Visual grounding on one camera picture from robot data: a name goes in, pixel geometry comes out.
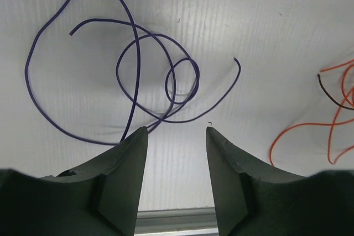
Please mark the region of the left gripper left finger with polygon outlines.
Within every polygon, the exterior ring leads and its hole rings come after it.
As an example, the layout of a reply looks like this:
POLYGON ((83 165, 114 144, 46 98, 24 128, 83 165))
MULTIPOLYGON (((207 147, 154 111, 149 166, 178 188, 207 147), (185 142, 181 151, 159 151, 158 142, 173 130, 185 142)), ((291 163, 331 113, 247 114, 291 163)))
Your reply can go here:
POLYGON ((133 235, 147 147, 141 127, 57 176, 1 170, 1 234, 133 235))

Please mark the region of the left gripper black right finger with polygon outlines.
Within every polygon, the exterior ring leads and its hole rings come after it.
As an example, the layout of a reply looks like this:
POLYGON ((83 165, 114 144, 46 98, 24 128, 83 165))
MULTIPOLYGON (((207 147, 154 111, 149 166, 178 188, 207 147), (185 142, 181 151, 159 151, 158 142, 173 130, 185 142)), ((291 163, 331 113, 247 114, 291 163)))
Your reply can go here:
POLYGON ((212 127, 206 151, 220 235, 353 234, 353 171, 292 174, 212 127))

